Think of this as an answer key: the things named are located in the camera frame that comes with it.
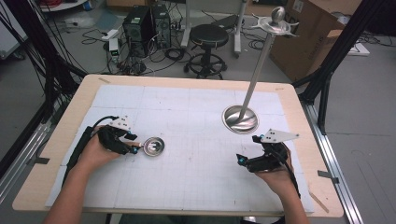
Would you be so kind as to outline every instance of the small metal bowl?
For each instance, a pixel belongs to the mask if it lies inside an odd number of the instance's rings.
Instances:
[[[152,157],[160,155],[164,148],[165,142],[159,137],[151,137],[143,145],[143,150]]]

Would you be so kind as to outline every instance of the hand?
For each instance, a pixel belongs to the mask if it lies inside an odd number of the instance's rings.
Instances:
[[[293,171],[291,165],[290,150],[288,150],[288,159],[286,163],[289,165],[290,169]],[[270,172],[256,172],[259,178],[264,180],[270,189],[279,196],[288,194],[290,192],[295,193],[295,188],[290,179],[290,174],[285,166],[280,166],[279,168]]]
[[[116,159],[119,155],[120,154],[116,152],[105,149],[99,142],[98,135],[95,134],[88,142],[87,146],[84,147],[75,168],[87,172],[89,175],[97,168]]]

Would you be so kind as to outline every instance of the cardboard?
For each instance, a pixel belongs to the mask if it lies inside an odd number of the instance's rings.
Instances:
[[[292,28],[298,37],[277,36],[270,58],[295,81],[312,74],[326,58],[344,29],[331,12],[353,14],[361,0],[289,0],[285,21],[299,22]]]

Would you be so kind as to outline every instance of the silver sphere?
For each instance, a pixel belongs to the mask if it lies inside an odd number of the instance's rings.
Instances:
[[[276,7],[274,8],[273,12],[271,13],[271,19],[274,23],[280,23],[285,18],[285,8],[283,7]]]

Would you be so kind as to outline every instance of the chair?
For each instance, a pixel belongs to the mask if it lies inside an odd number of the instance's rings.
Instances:
[[[211,50],[228,42],[227,32],[217,25],[202,24],[191,29],[190,41],[195,44],[193,49],[199,46],[205,52],[191,57],[184,66],[184,72],[191,70],[197,74],[197,78],[217,75],[223,80],[221,72],[227,70],[227,65],[218,55],[212,54]]]

